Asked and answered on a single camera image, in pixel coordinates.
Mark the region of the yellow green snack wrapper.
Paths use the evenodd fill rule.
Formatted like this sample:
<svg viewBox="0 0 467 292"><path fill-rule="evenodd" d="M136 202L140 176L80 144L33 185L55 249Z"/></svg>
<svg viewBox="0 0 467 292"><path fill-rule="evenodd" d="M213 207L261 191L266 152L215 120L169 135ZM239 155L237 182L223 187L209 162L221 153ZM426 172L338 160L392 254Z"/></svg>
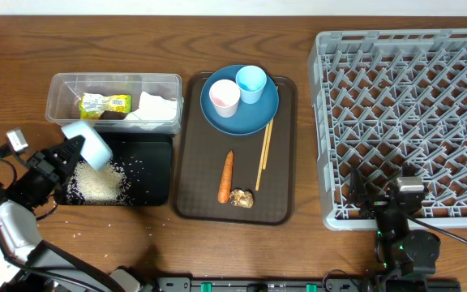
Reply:
<svg viewBox="0 0 467 292"><path fill-rule="evenodd" d="M81 119L124 119L132 108L132 96L105 96L97 93L82 95L79 103Z"/></svg>

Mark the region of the white napkin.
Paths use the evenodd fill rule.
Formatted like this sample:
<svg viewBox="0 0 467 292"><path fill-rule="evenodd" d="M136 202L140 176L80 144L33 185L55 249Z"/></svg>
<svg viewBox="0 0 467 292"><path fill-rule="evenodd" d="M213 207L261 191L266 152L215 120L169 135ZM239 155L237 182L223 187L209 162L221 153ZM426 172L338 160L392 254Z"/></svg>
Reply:
<svg viewBox="0 0 467 292"><path fill-rule="evenodd" d="M139 99L139 108L129 113L125 120L169 121L176 117L176 113L176 101L142 92Z"/></svg>

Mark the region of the orange carrot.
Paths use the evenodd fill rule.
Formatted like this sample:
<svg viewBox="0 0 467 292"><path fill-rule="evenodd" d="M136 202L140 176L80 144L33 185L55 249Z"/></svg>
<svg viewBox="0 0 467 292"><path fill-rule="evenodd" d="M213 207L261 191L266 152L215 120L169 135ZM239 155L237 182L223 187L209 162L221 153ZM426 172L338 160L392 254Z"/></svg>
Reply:
<svg viewBox="0 0 467 292"><path fill-rule="evenodd" d="M229 200L229 193L232 185L234 168L234 152L230 150L225 158L223 171L221 174L221 181L217 194L218 202L226 204Z"/></svg>

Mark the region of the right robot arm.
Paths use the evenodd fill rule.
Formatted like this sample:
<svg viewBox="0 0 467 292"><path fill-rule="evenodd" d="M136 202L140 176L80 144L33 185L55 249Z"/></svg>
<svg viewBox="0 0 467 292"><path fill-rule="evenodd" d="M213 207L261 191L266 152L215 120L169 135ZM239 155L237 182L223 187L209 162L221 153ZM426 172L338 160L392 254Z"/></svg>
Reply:
<svg viewBox="0 0 467 292"><path fill-rule="evenodd" d="M384 271L374 277L379 291L421 291L426 277L435 273L440 239L425 230L411 230L409 217L422 207L428 189L404 165L402 175L390 182L386 191L372 191L357 167L351 168L348 202L359 208L362 217L376 220L375 253Z"/></svg>

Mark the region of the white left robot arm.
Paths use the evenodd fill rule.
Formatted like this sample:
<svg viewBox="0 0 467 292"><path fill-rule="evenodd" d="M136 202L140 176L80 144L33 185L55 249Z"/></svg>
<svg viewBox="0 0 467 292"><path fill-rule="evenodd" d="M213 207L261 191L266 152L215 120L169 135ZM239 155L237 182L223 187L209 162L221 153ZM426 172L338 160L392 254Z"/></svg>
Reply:
<svg viewBox="0 0 467 292"><path fill-rule="evenodd" d="M0 162L19 157L27 148L19 131L10 131L0 146ZM84 262L45 241L36 226L34 208L66 184L84 159L102 166L110 158L98 134L69 134L51 148L35 152L23 177L0 183L0 291L141 291L144 284L124 268L112 273Z"/></svg>

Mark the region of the pile of white rice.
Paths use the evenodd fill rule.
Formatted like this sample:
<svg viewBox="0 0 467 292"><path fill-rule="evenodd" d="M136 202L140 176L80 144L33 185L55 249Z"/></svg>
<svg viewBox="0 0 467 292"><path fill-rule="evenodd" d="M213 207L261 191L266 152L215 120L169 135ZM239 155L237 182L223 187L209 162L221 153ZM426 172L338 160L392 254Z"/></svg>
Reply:
<svg viewBox="0 0 467 292"><path fill-rule="evenodd" d="M66 187L66 202L71 205L132 205L127 192L132 182L118 163L108 162L101 170L86 161L79 162Z"/></svg>

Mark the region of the brown mushroom piece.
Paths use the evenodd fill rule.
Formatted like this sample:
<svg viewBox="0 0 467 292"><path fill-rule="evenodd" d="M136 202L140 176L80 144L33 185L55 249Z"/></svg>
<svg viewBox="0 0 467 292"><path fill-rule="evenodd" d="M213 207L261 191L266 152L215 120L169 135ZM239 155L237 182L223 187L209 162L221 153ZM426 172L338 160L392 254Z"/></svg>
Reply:
<svg viewBox="0 0 467 292"><path fill-rule="evenodd" d="M254 196L250 191L234 189L229 195L230 203L233 206L241 208L252 208L254 205Z"/></svg>

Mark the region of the light blue bowl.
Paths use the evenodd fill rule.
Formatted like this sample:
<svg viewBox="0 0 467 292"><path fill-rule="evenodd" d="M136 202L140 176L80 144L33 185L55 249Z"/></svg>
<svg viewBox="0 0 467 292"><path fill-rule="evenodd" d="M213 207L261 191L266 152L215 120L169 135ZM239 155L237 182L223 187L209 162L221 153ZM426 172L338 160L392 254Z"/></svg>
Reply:
<svg viewBox="0 0 467 292"><path fill-rule="evenodd" d="M61 131L68 139L79 135L84 138L84 145L80 154L94 170L102 170L113 157L109 145L88 122L79 120L61 127Z"/></svg>

